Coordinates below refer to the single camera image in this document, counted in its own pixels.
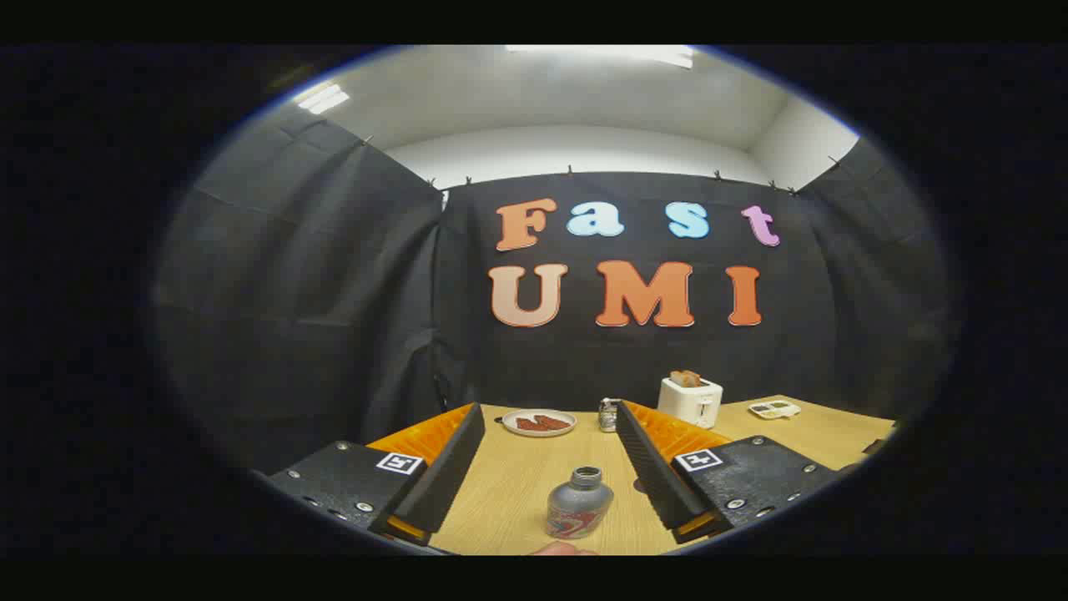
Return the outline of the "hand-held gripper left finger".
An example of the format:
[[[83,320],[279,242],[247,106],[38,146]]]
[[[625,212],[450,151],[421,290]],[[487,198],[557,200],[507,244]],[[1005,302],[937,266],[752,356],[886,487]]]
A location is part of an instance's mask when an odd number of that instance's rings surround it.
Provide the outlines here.
[[[442,529],[485,430],[481,404],[466,404],[376,442],[329,442],[267,480],[345,528],[427,547]]]

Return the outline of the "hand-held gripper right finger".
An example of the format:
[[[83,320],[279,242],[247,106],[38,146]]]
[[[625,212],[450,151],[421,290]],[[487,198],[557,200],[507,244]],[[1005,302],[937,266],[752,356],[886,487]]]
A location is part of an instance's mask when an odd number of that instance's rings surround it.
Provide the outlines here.
[[[676,543],[747,528],[812,499],[839,472],[767,434],[728,440],[668,413],[617,404],[617,434]]]

